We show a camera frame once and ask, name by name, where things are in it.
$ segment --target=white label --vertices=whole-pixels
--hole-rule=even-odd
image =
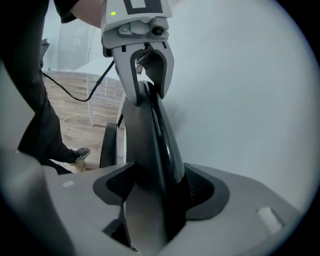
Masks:
[[[131,0],[132,8],[146,8],[145,0]]]
[[[262,207],[256,213],[268,230],[269,235],[274,235],[284,227],[283,221],[275,214],[275,211],[270,207]]]
[[[70,186],[73,186],[75,183],[72,181],[72,180],[69,180],[69,181],[66,181],[64,183],[62,183],[62,185],[67,188],[67,187],[70,187]]]

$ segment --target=person's leg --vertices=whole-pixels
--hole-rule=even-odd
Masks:
[[[56,163],[52,162],[52,161],[49,160],[49,159],[42,158],[42,159],[40,159],[40,163],[41,163],[43,166],[53,167],[53,168],[56,170],[56,172],[58,173],[58,175],[72,174],[71,171],[63,168],[61,165],[56,164]]]
[[[74,163],[78,158],[76,152],[67,148],[63,143],[60,125],[55,132],[53,139],[46,147],[45,158],[56,160],[62,163]]]
[[[61,129],[58,116],[53,118],[52,122],[56,122],[57,130],[53,139],[46,146],[45,158],[56,160],[62,163],[74,164],[79,159],[86,158],[90,150],[88,148],[79,148],[78,150],[69,149],[62,141]]]

